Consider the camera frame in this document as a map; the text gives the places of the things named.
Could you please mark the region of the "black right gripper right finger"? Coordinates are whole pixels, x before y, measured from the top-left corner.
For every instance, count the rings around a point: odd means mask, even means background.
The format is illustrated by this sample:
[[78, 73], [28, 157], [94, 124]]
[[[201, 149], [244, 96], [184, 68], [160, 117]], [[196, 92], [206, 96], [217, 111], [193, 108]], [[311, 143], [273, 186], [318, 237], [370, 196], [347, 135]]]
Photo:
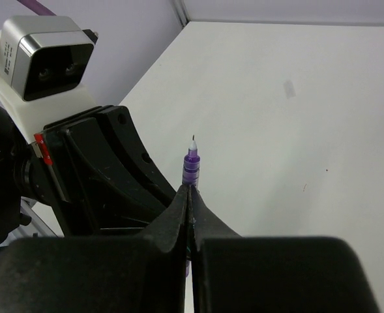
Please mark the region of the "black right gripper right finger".
[[196, 312], [378, 312], [354, 250], [327, 236], [242, 237], [188, 191]]

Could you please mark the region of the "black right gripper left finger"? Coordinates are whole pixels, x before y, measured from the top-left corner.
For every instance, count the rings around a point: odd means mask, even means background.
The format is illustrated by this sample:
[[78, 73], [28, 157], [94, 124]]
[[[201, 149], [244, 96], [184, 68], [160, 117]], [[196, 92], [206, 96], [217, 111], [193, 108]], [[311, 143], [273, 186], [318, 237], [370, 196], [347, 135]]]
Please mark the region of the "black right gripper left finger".
[[135, 235], [14, 241], [0, 254], [0, 312], [182, 312], [188, 194]]

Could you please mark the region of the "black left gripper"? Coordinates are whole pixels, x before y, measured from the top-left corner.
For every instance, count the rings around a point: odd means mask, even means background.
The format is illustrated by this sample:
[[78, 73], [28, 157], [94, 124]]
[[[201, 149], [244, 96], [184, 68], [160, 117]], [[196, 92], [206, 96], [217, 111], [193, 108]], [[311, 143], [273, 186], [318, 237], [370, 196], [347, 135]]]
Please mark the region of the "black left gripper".
[[51, 158], [42, 165], [47, 202], [66, 235], [139, 231], [174, 198], [124, 106], [73, 115], [44, 127], [37, 138]]

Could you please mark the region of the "purple gel pen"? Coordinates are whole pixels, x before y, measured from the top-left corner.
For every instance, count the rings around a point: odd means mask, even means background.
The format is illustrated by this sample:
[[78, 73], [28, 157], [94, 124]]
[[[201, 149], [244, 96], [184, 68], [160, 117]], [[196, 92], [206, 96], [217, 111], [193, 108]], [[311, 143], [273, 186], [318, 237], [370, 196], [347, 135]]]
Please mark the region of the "purple gel pen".
[[[194, 186], [198, 188], [199, 171], [200, 171], [200, 156], [198, 154], [198, 146], [195, 140], [195, 135], [192, 136], [192, 141], [188, 147], [188, 152], [183, 158], [182, 184]], [[186, 277], [188, 278], [191, 272], [191, 247], [190, 238], [187, 238], [186, 246]]]

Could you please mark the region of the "transparent pen cap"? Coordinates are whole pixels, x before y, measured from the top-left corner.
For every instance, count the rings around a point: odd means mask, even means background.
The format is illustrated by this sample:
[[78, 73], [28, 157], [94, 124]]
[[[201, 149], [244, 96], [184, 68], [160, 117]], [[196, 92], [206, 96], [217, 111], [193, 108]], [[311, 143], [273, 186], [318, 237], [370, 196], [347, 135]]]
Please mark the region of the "transparent pen cap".
[[286, 98], [293, 98], [296, 96], [295, 87], [291, 80], [286, 80], [284, 82], [284, 92]]

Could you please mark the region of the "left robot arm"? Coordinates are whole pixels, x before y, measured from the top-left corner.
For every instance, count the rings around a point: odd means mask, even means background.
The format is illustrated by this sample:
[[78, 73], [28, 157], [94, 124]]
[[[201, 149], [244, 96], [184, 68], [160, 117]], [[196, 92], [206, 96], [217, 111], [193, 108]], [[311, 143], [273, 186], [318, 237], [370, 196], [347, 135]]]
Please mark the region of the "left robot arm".
[[46, 125], [27, 143], [0, 107], [0, 244], [31, 222], [23, 198], [50, 206], [66, 236], [131, 235], [172, 202], [124, 106]]

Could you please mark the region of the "left aluminium frame post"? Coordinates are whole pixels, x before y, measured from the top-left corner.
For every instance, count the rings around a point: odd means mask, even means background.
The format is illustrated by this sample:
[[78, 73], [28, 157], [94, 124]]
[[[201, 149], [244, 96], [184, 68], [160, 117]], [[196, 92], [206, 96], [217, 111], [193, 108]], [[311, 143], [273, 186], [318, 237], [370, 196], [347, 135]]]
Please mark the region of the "left aluminium frame post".
[[181, 25], [185, 27], [188, 23], [188, 15], [185, 7], [185, 2], [183, 0], [173, 0], [172, 3]]

